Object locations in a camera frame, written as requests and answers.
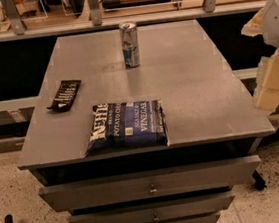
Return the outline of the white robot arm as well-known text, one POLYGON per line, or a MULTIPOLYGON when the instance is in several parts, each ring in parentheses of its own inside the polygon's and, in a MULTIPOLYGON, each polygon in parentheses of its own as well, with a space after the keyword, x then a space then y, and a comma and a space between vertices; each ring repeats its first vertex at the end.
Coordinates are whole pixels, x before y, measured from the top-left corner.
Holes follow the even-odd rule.
POLYGON ((254 91, 255 107, 272 113, 279 104, 279 0, 267 0, 241 33, 248 37, 262 35, 263 42, 276 48, 271 57, 260 60, 254 91))

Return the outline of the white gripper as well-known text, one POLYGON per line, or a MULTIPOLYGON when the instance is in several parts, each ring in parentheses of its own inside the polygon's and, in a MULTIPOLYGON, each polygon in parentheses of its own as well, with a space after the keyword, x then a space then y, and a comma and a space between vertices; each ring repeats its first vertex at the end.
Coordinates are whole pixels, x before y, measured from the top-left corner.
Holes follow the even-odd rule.
POLYGON ((253 96, 254 108, 260 111, 272 113, 279 106, 279 48, 260 60, 253 96))

